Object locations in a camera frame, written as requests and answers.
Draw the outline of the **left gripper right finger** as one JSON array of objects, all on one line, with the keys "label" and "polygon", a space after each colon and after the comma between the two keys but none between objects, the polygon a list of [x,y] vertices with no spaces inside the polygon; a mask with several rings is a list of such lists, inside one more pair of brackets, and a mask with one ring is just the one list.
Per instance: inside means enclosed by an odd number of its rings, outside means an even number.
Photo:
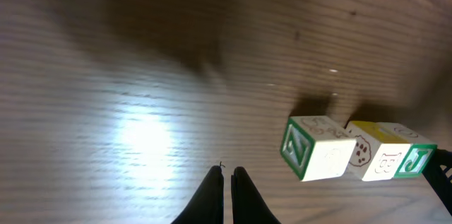
[{"label": "left gripper right finger", "polygon": [[234,224],[280,224],[244,167],[234,169],[231,195]]}]

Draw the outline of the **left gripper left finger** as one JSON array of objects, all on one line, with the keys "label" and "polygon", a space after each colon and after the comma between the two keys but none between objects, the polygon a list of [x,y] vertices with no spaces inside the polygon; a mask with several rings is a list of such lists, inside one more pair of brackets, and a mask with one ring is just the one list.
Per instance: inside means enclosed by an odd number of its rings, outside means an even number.
[{"label": "left gripper left finger", "polygon": [[222,168],[214,165],[172,224],[223,224],[223,221],[224,177]]}]

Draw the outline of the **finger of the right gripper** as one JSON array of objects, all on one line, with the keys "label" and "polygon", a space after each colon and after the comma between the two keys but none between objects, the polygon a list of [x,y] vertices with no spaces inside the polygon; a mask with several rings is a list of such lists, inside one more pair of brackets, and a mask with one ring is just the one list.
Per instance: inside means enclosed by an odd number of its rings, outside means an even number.
[{"label": "finger of the right gripper", "polygon": [[451,176],[447,176],[446,173],[450,170],[451,152],[436,149],[422,172],[449,213],[451,213]]}]

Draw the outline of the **plain white wooden block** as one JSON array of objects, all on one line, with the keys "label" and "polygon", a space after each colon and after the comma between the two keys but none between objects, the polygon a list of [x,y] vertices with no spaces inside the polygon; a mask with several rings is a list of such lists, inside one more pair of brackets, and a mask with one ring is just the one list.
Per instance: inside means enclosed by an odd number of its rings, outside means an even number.
[{"label": "plain white wooden block", "polygon": [[341,177],[356,138],[327,116],[292,116],[280,154],[301,182]]}]

